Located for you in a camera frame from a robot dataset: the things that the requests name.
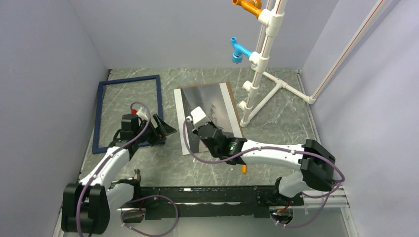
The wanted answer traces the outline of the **blue picture frame with photo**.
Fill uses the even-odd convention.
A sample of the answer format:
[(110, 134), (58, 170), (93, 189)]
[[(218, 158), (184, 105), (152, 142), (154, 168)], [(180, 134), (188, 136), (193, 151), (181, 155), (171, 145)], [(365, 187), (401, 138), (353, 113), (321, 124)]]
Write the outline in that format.
[(106, 153), (108, 149), (108, 147), (99, 147), (102, 104), (103, 104), (105, 86), (114, 85), (114, 84), (122, 84), (122, 83), (131, 83), (131, 82), (136, 82), (136, 81), (147, 81), (147, 80), (155, 81), (158, 115), (161, 119), (163, 119), (164, 113), (163, 113), (162, 89), (161, 89), (161, 78), (159, 75), (150, 75), (150, 76), (135, 77), (135, 78), (117, 79), (117, 80), (107, 80), (107, 81), (101, 81), (98, 84), (97, 103), (96, 103), (94, 130), (93, 130), (93, 138), (92, 138), (92, 149), (91, 149), (92, 154), (94, 155), (103, 154), (103, 153)]

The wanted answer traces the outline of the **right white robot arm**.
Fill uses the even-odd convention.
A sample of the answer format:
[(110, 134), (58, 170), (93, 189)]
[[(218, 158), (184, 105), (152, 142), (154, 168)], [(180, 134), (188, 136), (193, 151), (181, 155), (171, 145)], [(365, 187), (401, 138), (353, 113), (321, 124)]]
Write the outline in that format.
[(196, 127), (193, 134), (210, 151), (214, 163), (230, 165), (268, 164), (285, 167), (293, 173), (280, 177), (272, 192), (278, 205), (284, 205), (295, 195), (308, 189), (331, 192), (338, 183), (334, 180), (335, 157), (316, 140), (304, 144), (265, 144), (245, 138), (227, 137), (211, 121)]

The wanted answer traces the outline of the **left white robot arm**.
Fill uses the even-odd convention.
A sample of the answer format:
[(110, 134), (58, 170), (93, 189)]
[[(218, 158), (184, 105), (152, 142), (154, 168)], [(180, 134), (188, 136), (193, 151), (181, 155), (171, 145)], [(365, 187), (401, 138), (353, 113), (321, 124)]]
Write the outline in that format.
[(140, 174), (116, 181), (119, 171), (132, 159), (139, 145), (160, 144), (176, 129), (157, 114), (126, 114), (110, 142), (105, 157), (83, 179), (63, 191), (61, 229), (79, 234), (103, 234), (113, 211), (124, 204), (142, 201)]

